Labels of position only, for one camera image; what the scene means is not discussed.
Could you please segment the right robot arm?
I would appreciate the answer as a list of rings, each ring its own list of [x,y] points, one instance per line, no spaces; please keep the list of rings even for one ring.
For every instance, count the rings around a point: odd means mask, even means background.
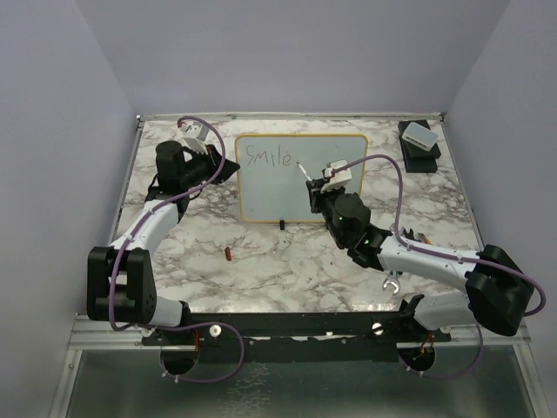
[[[399,329],[408,340],[430,330],[477,322],[503,336],[516,335],[534,287],[500,247],[459,253],[397,237],[374,226],[371,211],[357,193],[344,187],[325,191],[323,179],[305,183],[310,209],[354,263],[388,273],[409,273],[454,288],[454,293],[422,298],[403,315]]]

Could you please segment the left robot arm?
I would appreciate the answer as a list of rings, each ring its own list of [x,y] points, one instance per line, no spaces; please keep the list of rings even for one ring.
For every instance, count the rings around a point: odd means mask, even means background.
[[[184,217],[190,194],[205,183],[220,184],[240,169],[214,145],[193,150],[178,141],[156,146],[157,174],[143,210],[109,246],[95,246],[87,259],[86,312],[90,320],[162,327],[169,341],[191,336],[187,303],[157,294],[151,256]]]

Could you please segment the yellow framed whiteboard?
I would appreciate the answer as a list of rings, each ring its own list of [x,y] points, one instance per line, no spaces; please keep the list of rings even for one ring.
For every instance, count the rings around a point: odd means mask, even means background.
[[[234,142],[240,164],[240,214],[249,223],[315,223],[306,179],[320,179],[328,163],[367,155],[369,140],[356,133],[242,134]]]

